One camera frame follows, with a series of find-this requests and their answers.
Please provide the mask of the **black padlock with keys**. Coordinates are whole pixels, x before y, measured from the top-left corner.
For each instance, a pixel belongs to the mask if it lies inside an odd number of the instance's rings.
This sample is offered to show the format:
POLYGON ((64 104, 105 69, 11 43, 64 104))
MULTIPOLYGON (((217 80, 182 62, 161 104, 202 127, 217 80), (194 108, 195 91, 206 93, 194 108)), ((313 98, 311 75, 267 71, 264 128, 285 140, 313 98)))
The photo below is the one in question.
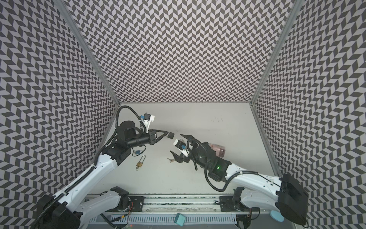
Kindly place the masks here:
POLYGON ((169 133, 167 134, 167 137, 168 137, 169 139, 174 139, 174 133, 169 132, 169 133))

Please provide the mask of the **long shackle brass padlock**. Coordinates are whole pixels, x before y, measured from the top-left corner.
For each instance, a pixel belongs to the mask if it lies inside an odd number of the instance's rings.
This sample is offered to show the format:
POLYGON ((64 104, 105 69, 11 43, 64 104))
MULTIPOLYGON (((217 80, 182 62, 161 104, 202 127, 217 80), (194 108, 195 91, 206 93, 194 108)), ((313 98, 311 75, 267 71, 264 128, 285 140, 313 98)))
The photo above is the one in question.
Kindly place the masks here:
POLYGON ((145 159, 146 159, 146 155, 142 155, 142 157, 140 158, 140 160, 136 164, 136 171, 138 171, 143 166, 143 163, 144 163, 145 159))

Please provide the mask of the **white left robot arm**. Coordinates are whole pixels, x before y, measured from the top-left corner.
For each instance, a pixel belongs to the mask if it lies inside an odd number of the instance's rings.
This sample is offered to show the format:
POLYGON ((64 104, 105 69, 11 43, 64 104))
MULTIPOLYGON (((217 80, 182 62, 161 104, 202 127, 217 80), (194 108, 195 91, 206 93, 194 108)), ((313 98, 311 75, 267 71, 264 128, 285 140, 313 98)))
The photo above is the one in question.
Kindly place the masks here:
POLYGON ((105 145, 97 151, 93 163, 69 185, 53 195, 43 196, 36 205, 37 218, 32 229, 79 229, 90 219, 107 210, 127 203, 125 190, 114 187, 102 196, 86 203, 82 201, 109 173, 132 154, 135 147, 154 145, 174 133, 150 129, 154 116, 138 115, 131 107, 121 106, 116 111, 115 130, 105 145))

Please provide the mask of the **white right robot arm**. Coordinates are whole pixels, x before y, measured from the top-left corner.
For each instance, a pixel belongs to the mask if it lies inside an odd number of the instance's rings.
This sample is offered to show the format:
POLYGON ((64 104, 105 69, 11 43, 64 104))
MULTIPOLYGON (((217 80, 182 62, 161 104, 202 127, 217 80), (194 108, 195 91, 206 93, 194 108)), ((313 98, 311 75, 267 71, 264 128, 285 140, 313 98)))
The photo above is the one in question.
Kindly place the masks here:
POLYGON ((175 161, 192 161, 195 170, 202 168, 213 190, 225 192, 230 184, 236 184, 233 202, 237 209, 275 211, 297 225, 308 226, 309 194, 291 174, 278 177, 244 169, 217 156, 209 143, 202 143, 191 135, 183 135, 183 139, 176 139, 173 145, 180 151, 180 154, 172 153, 175 161))

